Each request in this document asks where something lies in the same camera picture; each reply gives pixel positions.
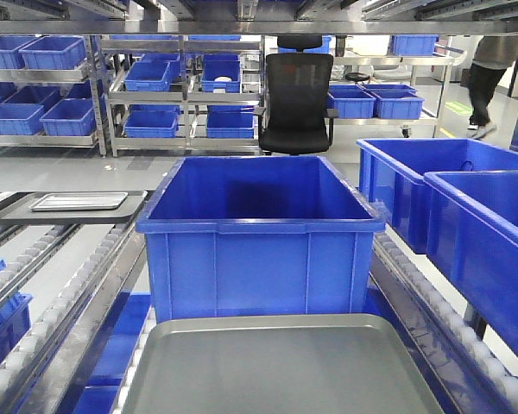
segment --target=stainless steel tray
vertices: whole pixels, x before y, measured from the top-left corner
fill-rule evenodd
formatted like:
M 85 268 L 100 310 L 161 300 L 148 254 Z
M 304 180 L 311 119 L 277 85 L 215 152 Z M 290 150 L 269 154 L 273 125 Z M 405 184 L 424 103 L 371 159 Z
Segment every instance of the stainless steel tray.
M 32 211 L 114 210 L 128 192 L 51 192 L 34 202 Z
M 35 203 L 49 193 L 36 192 L 0 210 L 0 224 L 117 224 L 128 222 L 142 207 L 146 191 L 126 191 L 126 198 L 112 210 L 34 211 Z
M 443 411 L 372 315 L 186 319 L 149 335 L 123 414 Z

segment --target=chair backrest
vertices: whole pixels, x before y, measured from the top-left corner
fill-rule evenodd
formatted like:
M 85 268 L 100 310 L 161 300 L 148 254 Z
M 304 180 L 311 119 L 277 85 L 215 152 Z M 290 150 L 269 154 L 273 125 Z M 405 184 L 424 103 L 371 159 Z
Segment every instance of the chair backrest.
M 322 53 L 267 56 L 269 129 L 321 129 L 334 58 Z

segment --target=stainless steel shelving rack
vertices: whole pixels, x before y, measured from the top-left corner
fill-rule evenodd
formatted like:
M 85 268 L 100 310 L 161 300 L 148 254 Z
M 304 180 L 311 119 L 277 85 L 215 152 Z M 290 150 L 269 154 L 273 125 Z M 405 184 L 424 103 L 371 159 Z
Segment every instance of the stainless steel shelving rack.
M 78 84 L 91 80 L 92 101 L 96 117 L 96 130 L 87 136 L 50 136 L 43 132 L 37 135 L 0 135 L 0 147 L 95 147 L 105 156 L 105 134 L 102 122 L 98 79 L 104 80 L 103 62 L 96 54 L 91 36 L 85 36 L 86 59 L 71 70 L 65 69 L 0 69 L 0 82 L 19 84 Z
M 242 56 L 257 56 L 258 66 L 243 69 L 242 76 L 256 76 L 255 81 L 242 79 L 242 85 L 258 86 L 258 92 L 209 93 L 199 91 L 200 69 L 195 58 L 190 58 L 191 65 L 186 68 L 179 83 L 175 83 L 169 92 L 134 92 L 123 89 L 126 71 L 117 66 L 115 81 L 107 96 L 108 123 L 111 133 L 111 150 L 113 156 L 120 150 L 221 150 L 221 151 L 256 151 L 257 139 L 219 139 L 207 138 L 199 134 L 202 126 L 201 117 L 206 112 L 200 106 L 222 105 L 257 105 L 262 102 L 263 85 L 263 51 L 264 41 L 190 41 L 180 36 L 175 41 L 134 41 L 134 40 L 101 40 L 103 53 L 116 55 L 120 53 L 179 53 L 180 64 L 186 67 L 188 56 L 197 53 L 239 53 Z M 126 110 L 117 110 L 119 105 L 131 104 L 178 104 L 182 108 L 180 130 L 175 138 L 127 138 L 123 136 L 123 125 Z
M 445 97 L 451 81 L 451 68 L 452 66 L 460 65 L 460 63 L 466 57 L 464 51 L 437 45 L 438 49 L 444 49 L 450 53 L 457 53 L 457 57 L 451 55 L 434 53 L 432 56 L 364 56 L 355 54 L 346 57 L 334 58 L 334 65 L 344 66 L 359 66 L 359 65 L 407 65 L 413 67 L 413 73 L 411 77 L 411 86 L 415 86 L 416 82 L 416 67 L 417 66 L 443 66 L 444 67 L 444 80 L 441 84 L 441 90 L 439 92 L 439 99 L 435 111 L 422 108 L 420 119 L 414 120 L 403 120 L 403 119 L 381 119 L 381 118 L 368 118 L 368 119 L 343 119 L 337 118 L 334 120 L 335 125 L 395 125 L 400 126 L 403 136 L 409 137 L 411 134 L 411 128 L 413 126 L 433 126 L 433 137 L 439 134 L 439 127 L 441 125 L 441 117 L 445 109 Z

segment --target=chair armrest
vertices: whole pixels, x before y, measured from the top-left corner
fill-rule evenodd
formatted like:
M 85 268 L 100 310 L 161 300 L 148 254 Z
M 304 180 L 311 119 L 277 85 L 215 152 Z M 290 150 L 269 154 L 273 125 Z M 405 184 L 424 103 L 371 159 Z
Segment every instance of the chair armrest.
M 326 117 L 330 119 L 339 118 L 339 111 L 336 108 L 326 108 Z
M 254 116 L 263 116 L 265 115 L 265 110 L 267 108 L 265 108 L 264 106 L 256 106 L 254 109 L 253 109 L 253 115 Z

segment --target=shoe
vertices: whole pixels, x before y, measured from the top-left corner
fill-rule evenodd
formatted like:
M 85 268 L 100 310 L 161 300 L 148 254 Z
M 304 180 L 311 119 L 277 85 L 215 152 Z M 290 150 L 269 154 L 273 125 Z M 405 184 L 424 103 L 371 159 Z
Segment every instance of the shoe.
M 485 136 L 491 134 L 492 132 L 495 132 L 496 130 L 497 126 L 493 122 L 490 122 L 486 125 L 477 127 L 477 131 L 473 135 L 471 135 L 471 138 L 473 140 L 482 140 L 483 138 L 485 138 Z

